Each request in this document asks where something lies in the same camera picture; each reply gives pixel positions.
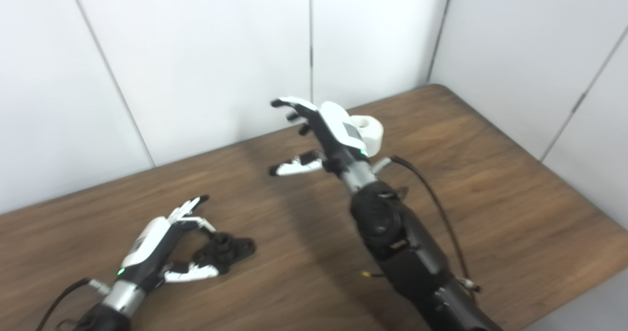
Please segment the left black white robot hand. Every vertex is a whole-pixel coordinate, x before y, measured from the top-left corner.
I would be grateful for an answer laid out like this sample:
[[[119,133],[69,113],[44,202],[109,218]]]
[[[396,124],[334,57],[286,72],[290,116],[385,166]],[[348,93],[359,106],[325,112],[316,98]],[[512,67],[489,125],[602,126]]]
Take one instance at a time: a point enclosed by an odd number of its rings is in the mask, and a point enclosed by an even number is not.
[[[193,198],[174,208],[170,215],[153,219],[123,259],[117,281],[131,282],[148,294],[164,283],[217,277],[218,269],[210,263],[168,261],[187,232],[201,232],[209,241],[217,234],[204,217],[193,215],[195,209],[209,199],[208,195]]]

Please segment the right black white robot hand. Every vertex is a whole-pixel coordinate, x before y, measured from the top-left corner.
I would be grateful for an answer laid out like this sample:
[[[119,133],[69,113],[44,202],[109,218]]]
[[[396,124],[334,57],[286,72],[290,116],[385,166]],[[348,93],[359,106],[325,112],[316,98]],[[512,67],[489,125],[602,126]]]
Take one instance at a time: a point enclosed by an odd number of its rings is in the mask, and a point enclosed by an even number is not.
[[[300,136],[312,132],[321,150],[311,150],[269,168],[274,177],[325,170],[340,177],[355,162],[368,162],[367,146],[347,111],[333,102],[317,107],[297,97],[280,97],[271,101],[273,108],[291,107],[289,121],[305,119]]]

